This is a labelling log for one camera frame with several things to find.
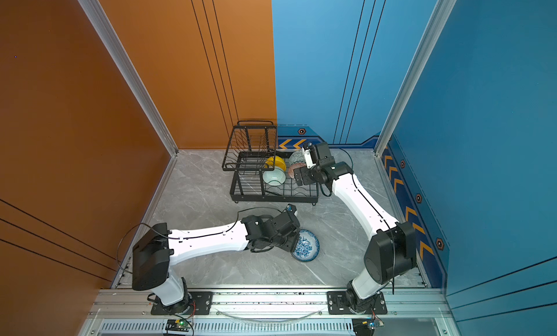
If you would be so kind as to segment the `mint green bowl red rim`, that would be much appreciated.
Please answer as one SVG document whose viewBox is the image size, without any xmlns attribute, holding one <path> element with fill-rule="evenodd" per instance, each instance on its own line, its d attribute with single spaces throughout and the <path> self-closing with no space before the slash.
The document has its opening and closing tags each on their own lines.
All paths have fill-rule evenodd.
<svg viewBox="0 0 557 336">
<path fill-rule="evenodd" d="M 268 170 L 263 172 L 264 182 L 272 187 L 278 187 L 286 181 L 286 174 L 281 169 Z"/>
</svg>

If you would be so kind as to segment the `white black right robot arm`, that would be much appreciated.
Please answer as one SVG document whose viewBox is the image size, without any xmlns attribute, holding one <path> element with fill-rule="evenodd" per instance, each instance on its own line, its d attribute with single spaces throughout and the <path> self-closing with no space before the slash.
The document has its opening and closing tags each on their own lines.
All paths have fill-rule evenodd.
<svg viewBox="0 0 557 336">
<path fill-rule="evenodd" d="M 389 282 L 417 267 L 416 230 L 410 222 L 401 223 L 385 211 L 359 182 L 353 168 L 334 159 L 327 143 L 306 143 L 301 151 L 305 166 L 294 170 L 297 184 L 325 186 L 348 207 L 369 239 L 364 270 L 346 290 L 349 308 L 363 314 Z"/>
</svg>

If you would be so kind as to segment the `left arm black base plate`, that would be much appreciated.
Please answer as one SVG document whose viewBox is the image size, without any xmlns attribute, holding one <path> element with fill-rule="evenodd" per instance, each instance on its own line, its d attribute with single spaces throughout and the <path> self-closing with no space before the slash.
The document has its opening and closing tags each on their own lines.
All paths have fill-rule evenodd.
<svg viewBox="0 0 557 336">
<path fill-rule="evenodd" d="M 148 295 L 147 300 L 152 304 L 151 315 L 195 315 L 206 316 L 210 313 L 213 302 L 213 292 L 210 291 L 190 291 L 185 295 L 184 300 L 171 306 L 164 306 L 161 299 L 154 293 Z"/>
</svg>

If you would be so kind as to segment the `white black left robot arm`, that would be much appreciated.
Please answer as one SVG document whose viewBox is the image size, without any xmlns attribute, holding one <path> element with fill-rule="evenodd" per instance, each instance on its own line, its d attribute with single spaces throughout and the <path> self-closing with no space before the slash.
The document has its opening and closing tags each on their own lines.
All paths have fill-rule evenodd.
<svg viewBox="0 0 557 336">
<path fill-rule="evenodd" d="M 293 253 L 300 238 L 297 208 L 289 204 L 278 215 L 249 215 L 220 227 L 170 230 L 156 224 L 133 246 L 132 289 L 154 295 L 153 306 L 172 315 L 194 305 L 187 283 L 174 266 L 221 252 L 265 253 L 279 248 Z"/>
</svg>

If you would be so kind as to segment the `yellow bowl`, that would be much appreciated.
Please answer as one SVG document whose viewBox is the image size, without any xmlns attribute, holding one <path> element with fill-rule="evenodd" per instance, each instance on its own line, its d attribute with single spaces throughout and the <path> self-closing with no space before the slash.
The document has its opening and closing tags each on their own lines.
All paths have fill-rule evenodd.
<svg viewBox="0 0 557 336">
<path fill-rule="evenodd" d="M 281 169 L 284 172 L 287 171 L 287 164 L 286 164 L 285 160 L 283 158 L 281 158 L 280 156 L 269 157 L 265 161 L 265 164 L 269 168 L 274 167 L 275 169 Z"/>
</svg>

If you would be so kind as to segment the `blue white floral bowl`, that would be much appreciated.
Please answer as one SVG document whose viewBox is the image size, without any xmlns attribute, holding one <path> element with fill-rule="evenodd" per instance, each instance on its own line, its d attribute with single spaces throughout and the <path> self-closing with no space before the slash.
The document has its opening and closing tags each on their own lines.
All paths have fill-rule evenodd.
<svg viewBox="0 0 557 336">
<path fill-rule="evenodd" d="M 301 262 L 310 262 L 318 257 L 319 252 L 320 243 L 317 236 L 309 230 L 300 230 L 292 257 Z"/>
</svg>

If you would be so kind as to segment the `grey-green patterned bowl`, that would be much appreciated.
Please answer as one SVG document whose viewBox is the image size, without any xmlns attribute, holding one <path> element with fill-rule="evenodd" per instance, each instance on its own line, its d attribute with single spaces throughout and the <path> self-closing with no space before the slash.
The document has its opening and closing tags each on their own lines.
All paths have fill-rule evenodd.
<svg viewBox="0 0 557 336">
<path fill-rule="evenodd" d="M 305 153 L 303 150 L 294 151 L 289 157 L 289 162 L 291 164 L 305 163 Z"/>
</svg>

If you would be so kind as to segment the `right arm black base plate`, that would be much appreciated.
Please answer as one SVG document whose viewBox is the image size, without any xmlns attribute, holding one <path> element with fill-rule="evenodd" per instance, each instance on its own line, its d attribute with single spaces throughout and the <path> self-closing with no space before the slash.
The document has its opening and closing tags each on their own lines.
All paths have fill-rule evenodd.
<svg viewBox="0 0 557 336">
<path fill-rule="evenodd" d="M 352 290 L 333 290 L 326 293 L 326 299 L 330 315 L 386 315 L 388 313 L 382 292 L 361 300 Z"/>
</svg>

